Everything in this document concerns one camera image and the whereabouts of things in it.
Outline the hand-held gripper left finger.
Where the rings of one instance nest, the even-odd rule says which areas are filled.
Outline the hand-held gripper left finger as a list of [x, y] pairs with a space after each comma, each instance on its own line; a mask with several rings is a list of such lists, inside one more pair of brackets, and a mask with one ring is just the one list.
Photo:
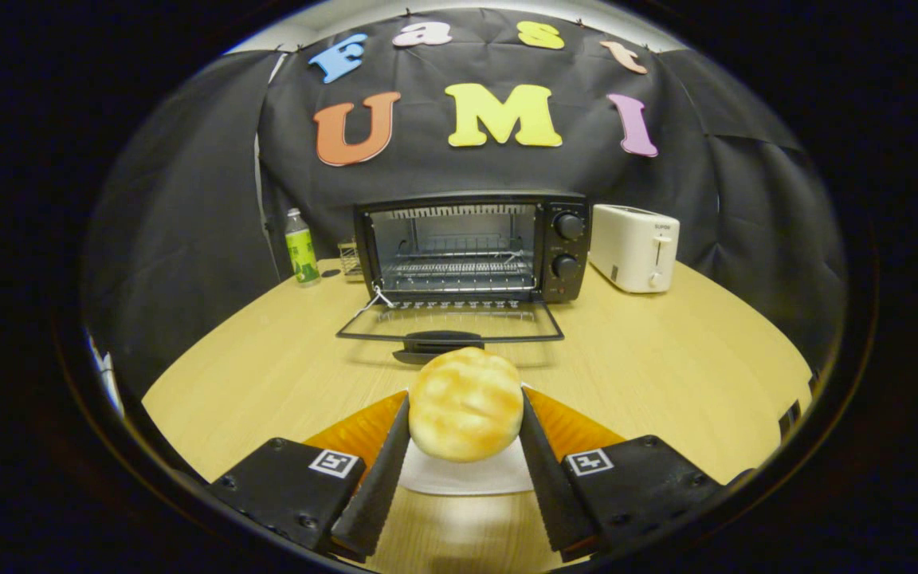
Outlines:
[[267, 440], [208, 490], [302, 548], [363, 562], [378, 548], [409, 442], [400, 391], [309, 440]]

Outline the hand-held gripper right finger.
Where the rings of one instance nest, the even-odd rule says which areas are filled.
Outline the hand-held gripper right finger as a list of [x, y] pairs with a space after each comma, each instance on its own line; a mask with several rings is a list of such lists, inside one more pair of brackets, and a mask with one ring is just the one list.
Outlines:
[[564, 562], [640, 548], [724, 491], [660, 437], [626, 439], [525, 387], [520, 441], [547, 539]]

